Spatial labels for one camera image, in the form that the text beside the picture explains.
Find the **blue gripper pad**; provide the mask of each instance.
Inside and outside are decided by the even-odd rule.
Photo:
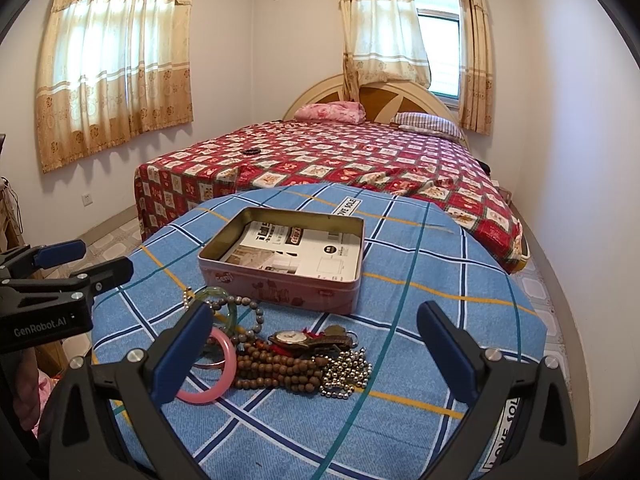
[[[480,347],[467,332],[453,325],[434,301],[418,307],[417,324],[418,332],[454,398],[471,408],[479,397],[476,372],[481,364],[474,364],[465,350],[475,353],[474,348],[478,349],[473,357],[479,362]]]
[[[50,269],[69,262],[81,260],[86,253],[86,245],[82,240],[73,240],[61,244],[50,245],[40,249],[33,257],[37,267]]]
[[[202,303],[195,312],[188,310],[173,328],[162,332],[154,343],[161,344],[173,338],[152,373],[150,396],[156,408],[175,399],[184,378],[198,360],[212,327],[213,316],[209,305]]]

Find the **striped pillow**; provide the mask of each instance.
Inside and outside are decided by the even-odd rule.
[[[392,124],[401,124],[404,126],[411,126],[412,131],[425,130],[425,134],[428,134],[426,130],[443,134],[446,139],[452,140],[458,144],[466,146],[466,135],[451,121],[438,117],[437,115],[423,114],[419,112],[401,112],[391,120]]]

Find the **white wall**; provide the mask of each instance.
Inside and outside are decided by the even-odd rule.
[[[501,185],[518,181],[527,120],[527,44],[522,0],[488,0],[495,43],[495,127],[470,134],[472,151]],[[280,119],[300,94],[342,71],[337,0],[255,0],[254,120]]]
[[[582,339],[593,457],[640,392],[640,70],[596,0],[525,0],[531,114],[515,203]]]
[[[20,198],[27,243],[77,237],[134,204],[136,168],[163,153],[250,122],[253,0],[193,0],[191,83],[194,122],[143,134],[43,175],[34,132],[38,50],[50,0],[31,0],[0,45],[0,174]],[[94,203],[82,206],[90,193]]]
[[[254,122],[281,119],[309,87],[342,71],[338,0],[255,0]]]

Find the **blue checkered tablecloth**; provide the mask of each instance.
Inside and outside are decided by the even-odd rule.
[[[418,478],[466,411],[451,397],[417,335],[415,315],[423,301],[437,301],[483,347],[530,362],[543,355],[546,328],[529,300],[436,205],[341,184],[311,184],[217,198],[152,236],[131,256],[130,283],[94,306],[95,359],[115,362],[132,348],[148,348],[177,322],[183,288],[204,286],[198,252],[243,208],[331,213],[348,196],[362,200],[354,215],[366,222],[356,313],[342,317],[263,304],[264,331],[316,332],[330,324],[353,330],[374,365],[370,391],[338,400],[284,389],[229,390],[209,406],[180,400],[165,405],[166,418],[211,478]],[[246,314],[241,309],[241,317]],[[252,322],[248,316],[241,324]],[[207,388],[219,373],[194,370],[184,387]],[[133,457],[149,465],[124,407],[114,410]]]

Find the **red patterned bedspread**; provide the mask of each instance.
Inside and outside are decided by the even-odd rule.
[[[261,152],[243,155],[248,148]],[[211,198],[315,182],[436,203],[505,270],[520,261],[522,227],[465,148],[377,123],[255,124],[142,164],[135,194],[143,238]]]

